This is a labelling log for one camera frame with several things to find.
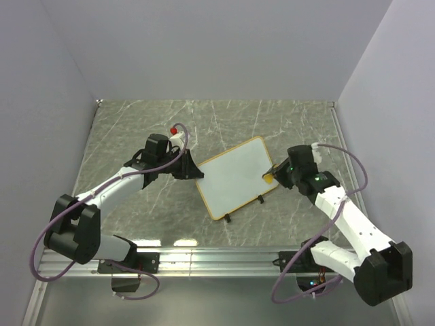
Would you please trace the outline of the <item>yellow handled eraser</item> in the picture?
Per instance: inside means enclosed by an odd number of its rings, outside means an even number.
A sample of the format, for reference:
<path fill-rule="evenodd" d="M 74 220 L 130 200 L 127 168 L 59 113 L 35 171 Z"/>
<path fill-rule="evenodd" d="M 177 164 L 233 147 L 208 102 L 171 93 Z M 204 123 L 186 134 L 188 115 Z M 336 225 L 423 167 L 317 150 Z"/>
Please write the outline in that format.
<path fill-rule="evenodd" d="M 272 184 L 275 182 L 275 176 L 272 172 L 265 173 L 262 178 L 267 184 Z"/>

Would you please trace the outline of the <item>yellow framed whiteboard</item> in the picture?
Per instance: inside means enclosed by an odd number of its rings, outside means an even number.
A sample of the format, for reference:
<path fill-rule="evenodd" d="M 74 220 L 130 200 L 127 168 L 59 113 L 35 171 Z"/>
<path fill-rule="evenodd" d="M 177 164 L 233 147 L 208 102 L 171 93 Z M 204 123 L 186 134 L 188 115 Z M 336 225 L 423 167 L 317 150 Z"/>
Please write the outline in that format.
<path fill-rule="evenodd" d="M 199 164 L 204 177 L 196 181 L 210 218 L 225 218 L 278 187 L 263 174 L 273 162 L 262 137 L 256 136 Z"/>

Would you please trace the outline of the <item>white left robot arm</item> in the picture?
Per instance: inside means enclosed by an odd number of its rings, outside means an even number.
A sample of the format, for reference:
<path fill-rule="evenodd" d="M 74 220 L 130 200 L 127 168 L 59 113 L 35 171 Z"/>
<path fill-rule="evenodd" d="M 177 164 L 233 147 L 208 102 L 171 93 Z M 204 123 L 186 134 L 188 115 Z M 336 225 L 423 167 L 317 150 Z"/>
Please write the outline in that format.
<path fill-rule="evenodd" d="M 151 134 L 140 149 L 111 178 L 76 197 L 61 196 L 54 206 L 43 243 L 77 264 L 92 259 L 112 260 L 122 273 L 137 267 L 137 245 L 121 236 L 106 236 L 101 223 L 123 200 L 140 192 L 160 175 L 178 180 L 202 179 L 187 148 L 188 134 Z"/>

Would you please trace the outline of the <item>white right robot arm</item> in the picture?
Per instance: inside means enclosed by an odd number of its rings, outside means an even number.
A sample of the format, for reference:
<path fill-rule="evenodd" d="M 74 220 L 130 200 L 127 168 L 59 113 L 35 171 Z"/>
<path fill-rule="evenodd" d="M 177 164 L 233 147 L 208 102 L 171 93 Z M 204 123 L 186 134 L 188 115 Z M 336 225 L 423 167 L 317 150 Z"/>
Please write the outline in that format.
<path fill-rule="evenodd" d="M 413 252 L 405 242 L 395 242 L 377 228 L 353 203 L 352 195 L 365 185 L 346 191 L 328 171 L 320 171 L 320 143 L 288 148 L 287 158 L 263 174 L 265 181 L 276 180 L 309 199 L 329 222 L 286 263 L 272 288 L 271 300 L 286 304 L 305 295 L 322 296 L 344 278 L 350 280 L 359 297 L 369 306 L 376 306 L 413 286 Z M 330 280 L 320 278 L 310 289 L 284 300 L 277 298 L 279 286 L 290 268 L 300 260 L 310 272 L 328 268 L 337 275 Z"/>

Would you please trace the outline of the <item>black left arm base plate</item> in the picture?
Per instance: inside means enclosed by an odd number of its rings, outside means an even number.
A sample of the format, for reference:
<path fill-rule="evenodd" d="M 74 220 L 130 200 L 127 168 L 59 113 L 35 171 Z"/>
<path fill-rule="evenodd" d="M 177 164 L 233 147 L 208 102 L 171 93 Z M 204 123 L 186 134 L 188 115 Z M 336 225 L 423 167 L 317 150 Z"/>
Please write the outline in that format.
<path fill-rule="evenodd" d="M 99 262 L 97 272 L 99 274 L 121 274 L 132 270 L 140 270 L 155 274 L 158 271 L 160 254 L 157 252 L 137 252 L 124 261 Z"/>

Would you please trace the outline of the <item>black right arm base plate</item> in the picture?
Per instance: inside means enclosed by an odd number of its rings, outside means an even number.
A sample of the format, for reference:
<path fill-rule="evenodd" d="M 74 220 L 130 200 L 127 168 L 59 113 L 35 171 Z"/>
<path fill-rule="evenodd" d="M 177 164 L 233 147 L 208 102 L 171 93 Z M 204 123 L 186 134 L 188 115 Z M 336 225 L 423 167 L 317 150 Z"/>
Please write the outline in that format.
<path fill-rule="evenodd" d="M 279 251 L 277 258 L 272 261 L 274 266 L 277 266 L 281 272 L 285 269 L 288 263 L 293 259 L 293 257 L 297 254 L 296 251 Z M 292 264 L 288 273 L 303 273 L 306 272 L 307 268 L 303 263 L 301 257 L 295 260 Z"/>

